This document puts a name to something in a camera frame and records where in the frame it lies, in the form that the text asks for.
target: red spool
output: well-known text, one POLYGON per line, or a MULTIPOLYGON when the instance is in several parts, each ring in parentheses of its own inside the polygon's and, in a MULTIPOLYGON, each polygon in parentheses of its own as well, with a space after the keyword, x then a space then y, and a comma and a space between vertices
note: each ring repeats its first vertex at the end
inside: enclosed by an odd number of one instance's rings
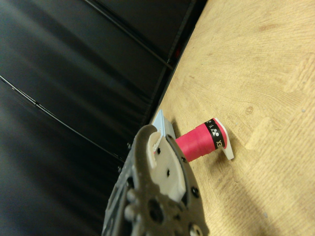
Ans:
POLYGON ((215 118, 176 139, 187 161, 193 161, 218 148, 226 148, 226 133, 215 118))

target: gray plastic piece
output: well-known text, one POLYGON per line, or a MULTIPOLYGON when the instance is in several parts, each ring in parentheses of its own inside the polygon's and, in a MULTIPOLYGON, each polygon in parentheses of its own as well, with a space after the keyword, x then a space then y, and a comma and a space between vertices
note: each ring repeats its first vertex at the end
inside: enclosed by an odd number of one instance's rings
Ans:
POLYGON ((199 188, 189 163, 175 140, 166 139, 183 169, 186 194, 179 203, 159 191, 150 177, 146 158, 149 136, 157 129, 146 125, 136 135, 105 212, 102 236, 190 236, 192 226, 208 235, 199 188))

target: wood grain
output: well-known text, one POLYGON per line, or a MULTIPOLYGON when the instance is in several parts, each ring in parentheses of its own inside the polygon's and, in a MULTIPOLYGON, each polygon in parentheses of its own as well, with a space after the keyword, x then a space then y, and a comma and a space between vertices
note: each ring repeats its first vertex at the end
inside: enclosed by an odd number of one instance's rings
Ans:
POLYGON ((315 235, 315 1, 209 0, 160 108, 228 129, 190 163, 210 235, 315 235))

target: black wall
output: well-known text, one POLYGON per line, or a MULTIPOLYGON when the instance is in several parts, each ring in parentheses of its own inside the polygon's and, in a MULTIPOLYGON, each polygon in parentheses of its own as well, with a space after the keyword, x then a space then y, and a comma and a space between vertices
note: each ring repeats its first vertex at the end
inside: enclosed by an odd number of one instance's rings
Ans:
POLYGON ((100 234, 204 4, 0 0, 1 235, 100 234))

